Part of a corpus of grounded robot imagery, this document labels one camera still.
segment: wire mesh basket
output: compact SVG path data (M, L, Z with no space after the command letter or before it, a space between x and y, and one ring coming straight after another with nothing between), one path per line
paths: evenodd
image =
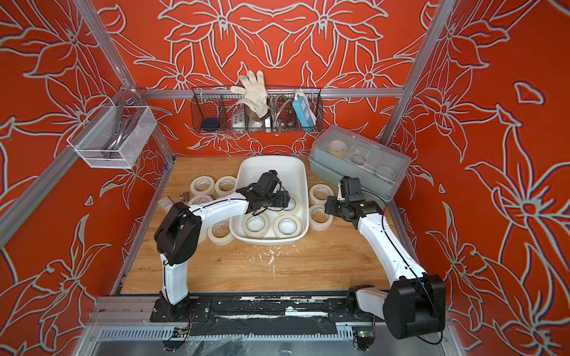
M115 129L118 108L110 100L103 102L94 113L100 116L90 125L90 117L85 119L67 138L67 142L91 168L131 169L140 156L144 145L156 127L156 120L148 106L127 106L125 112L130 118L138 116L136 126L121 141L116 149L103 149L109 142Z
M241 94L208 93L220 87L194 87L192 91L192 128L198 132L320 132L323 130L323 99L318 88L271 87L267 89L268 114L255 123L248 114L249 108L237 101ZM292 106L294 90L301 89L307 96L316 121L312 127L303 127Z

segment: white plastic tub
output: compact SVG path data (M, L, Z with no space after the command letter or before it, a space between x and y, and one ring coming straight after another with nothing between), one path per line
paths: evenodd
M273 224L279 216L279 213L266 210L264 214L267 215L269 219L270 228L267 235L262 239L250 239L246 237L242 226L244 215L230 219L230 231L238 240L254 245L286 245L299 241L305 236L309 229L309 189L307 187L307 172L305 170L305 164L300 159L287 156L259 156L248 158L239 166L238 179L235 186L242 188L251 183L255 183L263 173L271 169L277 171L283 188L291 194L295 194L301 200L302 205L296 214L297 218L301 221L301 233L294 238L278 239L275 235Z

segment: black wire basket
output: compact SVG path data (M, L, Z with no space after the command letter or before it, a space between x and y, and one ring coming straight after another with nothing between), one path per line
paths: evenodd
M261 118L262 122L254 122L249 107L237 104L243 98L241 94L215 93L227 91L229 87L194 87L192 91L192 128L198 132L309 132L323 130L323 99L319 88L272 87L266 86L267 105L270 110ZM306 95L316 121L312 127L303 127L292 106L294 90L301 89ZM265 126L266 119L271 124Z

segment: white wire basket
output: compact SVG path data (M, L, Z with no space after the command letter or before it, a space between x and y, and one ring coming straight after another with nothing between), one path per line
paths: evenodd
M130 112L140 111L136 127L115 150L102 149L113 133L117 107L111 101L103 102L93 113L100 113L101 119L90 122L87 117L71 135L67 142L91 168L131 169L141 154L144 145L156 127L156 120L148 106L125 106Z

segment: black mounting plate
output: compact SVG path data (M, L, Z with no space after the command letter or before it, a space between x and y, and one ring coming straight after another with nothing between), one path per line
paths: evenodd
M346 306L346 300L339 300L338 298L327 299L327 309L328 309L328 319L332 322L353 322L353 321L365 321L372 322L372 316L370 313L362 316L360 318L354 318L350 313L348 307Z
M184 322L191 317L190 310L194 310L192 322L206 322L210 317L211 299L190 298L186 296L176 305L171 305L160 293L160 298L154 302L154 308L150 314L150 322Z

